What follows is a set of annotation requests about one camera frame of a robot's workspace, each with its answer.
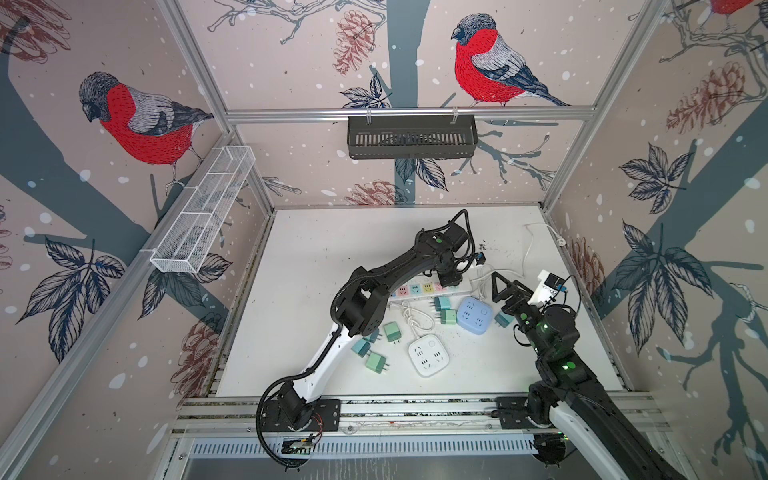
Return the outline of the teal charger plug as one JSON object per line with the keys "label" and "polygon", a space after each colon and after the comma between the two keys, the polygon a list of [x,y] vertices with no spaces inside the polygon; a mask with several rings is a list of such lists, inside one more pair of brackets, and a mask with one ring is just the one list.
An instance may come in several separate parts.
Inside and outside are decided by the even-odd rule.
{"label": "teal charger plug", "polygon": [[504,312],[498,312],[494,316],[494,321],[501,327],[501,328],[507,328],[510,325],[512,325],[516,319],[514,316],[508,315]]}
{"label": "teal charger plug", "polygon": [[364,339],[373,344],[381,337],[381,331],[379,328],[374,329],[370,334],[364,336]]}
{"label": "teal charger plug", "polygon": [[443,312],[446,310],[451,310],[451,302],[450,299],[447,296],[436,296],[433,299],[434,308],[438,312]]}
{"label": "teal charger plug", "polygon": [[361,338],[354,343],[351,349],[359,357],[365,358],[370,353],[371,343],[367,339]]}

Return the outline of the white multicolour power strip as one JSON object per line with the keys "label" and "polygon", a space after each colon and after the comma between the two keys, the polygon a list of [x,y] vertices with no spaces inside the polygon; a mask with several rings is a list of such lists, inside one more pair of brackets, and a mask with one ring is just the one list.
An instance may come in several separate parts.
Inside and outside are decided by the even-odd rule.
{"label": "white multicolour power strip", "polygon": [[396,289],[391,294],[390,300],[416,301],[440,296],[468,295],[472,291],[473,288],[468,279],[463,279],[456,286],[446,287],[441,285],[436,277],[420,275]]}

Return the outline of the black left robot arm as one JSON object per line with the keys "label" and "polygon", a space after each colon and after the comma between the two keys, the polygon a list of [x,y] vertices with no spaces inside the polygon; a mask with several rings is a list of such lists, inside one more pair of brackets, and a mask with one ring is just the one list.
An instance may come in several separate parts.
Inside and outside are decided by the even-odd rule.
{"label": "black left robot arm", "polygon": [[412,247],[387,264],[371,270],[362,266],[355,269],[331,301],[333,326],[325,344],[302,372],[275,380],[259,399],[255,431],[269,458],[286,471],[299,470],[307,463],[305,459],[282,457],[269,447],[261,424],[269,402],[276,403],[278,416],[290,427],[300,429],[310,424],[347,344],[381,325],[391,295],[421,274],[435,274],[443,287],[457,286],[475,259],[469,212],[461,209],[446,224],[419,230]]}

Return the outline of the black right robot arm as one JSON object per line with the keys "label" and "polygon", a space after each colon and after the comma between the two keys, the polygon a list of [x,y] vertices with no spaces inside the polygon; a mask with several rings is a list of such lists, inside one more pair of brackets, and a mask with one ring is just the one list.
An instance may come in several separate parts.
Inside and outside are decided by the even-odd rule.
{"label": "black right robot arm", "polygon": [[536,354],[540,380],[529,386],[528,418],[568,437],[602,479],[682,479],[620,411],[576,352],[577,310],[565,302],[565,283],[543,271],[532,290],[498,272],[491,274],[492,301],[513,317]]}

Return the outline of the green charger plug centre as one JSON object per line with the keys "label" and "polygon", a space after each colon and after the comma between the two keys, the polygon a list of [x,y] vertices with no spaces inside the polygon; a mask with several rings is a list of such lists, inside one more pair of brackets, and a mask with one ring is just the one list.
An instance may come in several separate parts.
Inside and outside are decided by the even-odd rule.
{"label": "green charger plug centre", "polygon": [[440,311],[440,323],[442,325],[456,325],[458,322],[457,311],[445,309]]}

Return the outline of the green charger plug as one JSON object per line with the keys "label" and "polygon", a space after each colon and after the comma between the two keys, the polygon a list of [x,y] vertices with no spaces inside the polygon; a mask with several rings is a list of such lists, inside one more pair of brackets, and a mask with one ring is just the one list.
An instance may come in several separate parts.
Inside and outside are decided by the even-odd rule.
{"label": "green charger plug", "polygon": [[402,338],[402,331],[396,322],[385,324],[383,331],[387,341],[390,343],[398,343]]}
{"label": "green charger plug", "polygon": [[440,311],[440,323],[442,325],[456,325],[458,322],[457,311],[445,309]]}
{"label": "green charger plug", "polygon": [[365,361],[365,367],[376,374],[381,374],[388,368],[387,359],[379,353],[371,352]]}

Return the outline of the green charger plug left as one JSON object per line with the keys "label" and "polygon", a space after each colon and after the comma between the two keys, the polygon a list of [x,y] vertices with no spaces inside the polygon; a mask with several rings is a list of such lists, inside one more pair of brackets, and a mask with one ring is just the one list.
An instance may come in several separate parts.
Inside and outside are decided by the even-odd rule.
{"label": "green charger plug left", "polygon": [[402,338],[402,331],[396,322],[385,324],[383,331],[387,341],[390,343],[398,343]]}

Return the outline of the green charger plug bottom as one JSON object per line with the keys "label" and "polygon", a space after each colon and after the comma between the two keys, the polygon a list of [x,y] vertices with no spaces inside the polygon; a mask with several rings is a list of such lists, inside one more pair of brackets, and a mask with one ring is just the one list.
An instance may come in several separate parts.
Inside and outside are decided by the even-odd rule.
{"label": "green charger plug bottom", "polygon": [[365,367],[376,374],[381,374],[388,368],[387,359],[379,353],[371,352],[365,361]]}

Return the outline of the blue square socket cube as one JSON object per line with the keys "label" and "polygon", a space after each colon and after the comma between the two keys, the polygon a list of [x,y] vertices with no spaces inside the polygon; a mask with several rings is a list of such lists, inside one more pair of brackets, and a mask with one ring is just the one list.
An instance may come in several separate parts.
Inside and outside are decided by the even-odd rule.
{"label": "blue square socket cube", "polygon": [[492,320],[493,308],[474,297],[464,298],[457,311],[457,325],[475,335],[483,335]]}

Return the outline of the white square socket cube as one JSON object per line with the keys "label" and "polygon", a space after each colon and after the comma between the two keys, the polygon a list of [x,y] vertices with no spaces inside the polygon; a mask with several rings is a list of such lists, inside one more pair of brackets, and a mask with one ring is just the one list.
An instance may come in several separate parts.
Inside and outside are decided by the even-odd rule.
{"label": "white square socket cube", "polygon": [[407,353],[416,372],[423,378],[436,375],[450,363],[446,347],[435,334],[427,334],[411,342]]}

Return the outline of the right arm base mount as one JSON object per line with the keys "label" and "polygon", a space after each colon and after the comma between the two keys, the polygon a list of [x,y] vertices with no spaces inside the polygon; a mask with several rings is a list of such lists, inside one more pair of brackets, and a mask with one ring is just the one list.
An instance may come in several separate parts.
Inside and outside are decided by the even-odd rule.
{"label": "right arm base mount", "polygon": [[500,422],[503,430],[529,430],[550,428],[550,423],[536,421],[530,414],[526,396],[501,396],[495,399],[496,406],[491,417]]}

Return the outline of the black wall shelf basket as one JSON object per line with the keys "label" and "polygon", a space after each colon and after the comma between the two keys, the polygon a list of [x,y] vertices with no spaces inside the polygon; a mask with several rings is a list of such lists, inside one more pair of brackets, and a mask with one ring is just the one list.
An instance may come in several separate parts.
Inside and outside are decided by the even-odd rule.
{"label": "black wall shelf basket", "polygon": [[347,124],[354,160],[470,158],[477,145],[472,115],[350,117]]}

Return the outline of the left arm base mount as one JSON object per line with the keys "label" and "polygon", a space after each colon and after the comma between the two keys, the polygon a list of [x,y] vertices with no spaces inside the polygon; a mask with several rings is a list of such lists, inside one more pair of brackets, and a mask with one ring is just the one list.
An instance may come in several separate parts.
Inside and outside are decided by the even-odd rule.
{"label": "left arm base mount", "polygon": [[257,425],[262,432],[336,432],[339,429],[341,401],[321,398],[303,405],[297,412],[289,412],[277,399],[268,400],[260,414]]}

